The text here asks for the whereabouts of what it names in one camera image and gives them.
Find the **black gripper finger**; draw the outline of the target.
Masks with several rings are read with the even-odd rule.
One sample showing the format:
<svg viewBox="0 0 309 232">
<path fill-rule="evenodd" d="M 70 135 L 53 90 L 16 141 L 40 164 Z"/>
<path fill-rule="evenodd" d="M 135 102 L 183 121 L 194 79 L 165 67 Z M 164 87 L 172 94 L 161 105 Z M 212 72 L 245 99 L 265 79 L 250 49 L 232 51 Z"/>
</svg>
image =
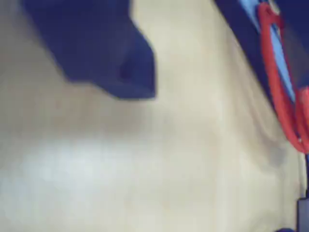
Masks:
<svg viewBox="0 0 309 232">
<path fill-rule="evenodd" d="M 129 0 L 25 0 L 45 46 L 68 80 L 125 100 L 156 96 L 154 52 Z"/>
</svg>

